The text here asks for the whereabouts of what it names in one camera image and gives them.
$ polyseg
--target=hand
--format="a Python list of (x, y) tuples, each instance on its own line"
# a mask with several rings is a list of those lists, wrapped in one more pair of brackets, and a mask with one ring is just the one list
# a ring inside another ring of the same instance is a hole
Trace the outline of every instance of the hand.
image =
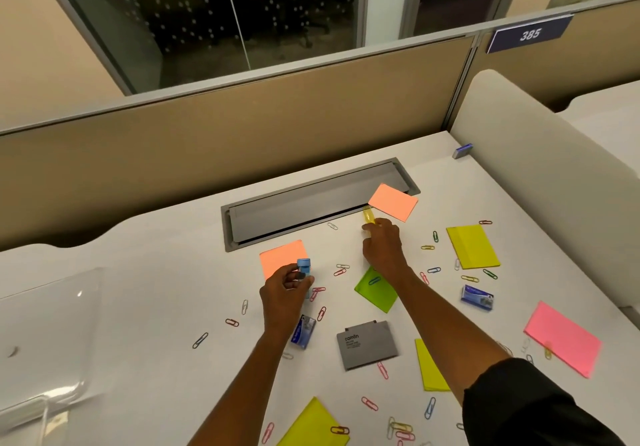
[(362, 254), (373, 268), (390, 283), (409, 269), (402, 251), (400, 229), (386, 218), (376, 218), (376, 225), (364, 224), (371, 237), (362, 241)]
[(315, 281), (314, 276), (297, 272), (298, 265), (280, 267), (260, 288), (264, 310), (265, 335), (286, 341), (300, 320), (300, 309), (307, 291)]

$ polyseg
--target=black sleeve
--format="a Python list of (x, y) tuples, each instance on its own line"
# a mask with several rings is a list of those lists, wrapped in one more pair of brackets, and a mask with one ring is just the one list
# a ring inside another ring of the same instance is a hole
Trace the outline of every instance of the black sleeve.
[(624, 446), (522, 358), (492, 365), (465, 390), (462, 421), (469, 446)]

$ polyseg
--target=red paper clip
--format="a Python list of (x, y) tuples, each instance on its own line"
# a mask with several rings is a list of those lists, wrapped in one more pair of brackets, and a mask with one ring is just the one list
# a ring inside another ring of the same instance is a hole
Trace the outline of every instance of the red paper clip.
[(405, 433), (404, 431), (396, 431), (396, 438), (406, 439), (407, 441), (415, 441), (415, 434)]
[(380, 373), (382, 374), (382, 377), (384, 377), (384, 378), (385, 378), (385, 380), (388, 380), (388, 378), (389, 378), (389, 374), (388, 374), (388, 372), (387, 372), (387, 370), (386, 370), (385, 366), (384, 366), (384, 365), (382, 365), (382, 362), (381, 362), (381, 361), (379, 361), (379, 362), (378, 362), (378, 369), (380, 370)]
[(345, 426), (331, 426), (333, 434), (349, 434), (349, 428)]
[(373, 410), (373, 411), (377, 411), (378, 410), (378, 406), (375, 405), (373, 402), (371, 402), (370, 400), (368, 400), (366, 397), (363, 397), (361, 399), (362, 403), (368, 407), (369, 409)]
[(267, 441), (271, 437), (272, 432), (273, 432), (273, 423), (270, 422), (267, 425), (267, 429), (264, 430), (264, 434), (262, 435), (262, 444), (267, 444)]

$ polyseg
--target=blue sign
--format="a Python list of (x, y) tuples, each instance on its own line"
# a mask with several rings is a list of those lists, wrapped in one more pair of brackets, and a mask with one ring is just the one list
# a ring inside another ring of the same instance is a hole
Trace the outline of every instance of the blue sign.
[(566, 14), (542, 21), (519, 24), (508, 28), (498, 29), (493, 34), (487, 53), (495, 53), (518, 46), (533, 45), (541, 41), (555, 40), (563, 35), (564, 30), (573, 18), (573, 14)]

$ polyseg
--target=orange sticky note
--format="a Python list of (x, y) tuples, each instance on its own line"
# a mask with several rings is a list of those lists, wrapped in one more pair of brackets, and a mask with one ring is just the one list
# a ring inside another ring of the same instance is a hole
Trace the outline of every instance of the orange sticky note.
[(586, 329), (540, 301), (524, 332), (580, 375), (590, 377), (602, 343)]
[(391, 186), (382, 183), (369, 200), (369, 204), (387, 215), (395, 216), (398, 220), (406, 222), (413, 207), (418, 203), (415, 196), (407, 195)]
[(302, 240), (295, 240), (290, 244), (276, 247), (270, 251), (260, 254), (260, 263), (262, 264), (262, 272), (264, 279), (269, 279), (274, 272), (286, 264), (295, 264), (298, 259), (307, 259), (307, 251), (302, 245)]

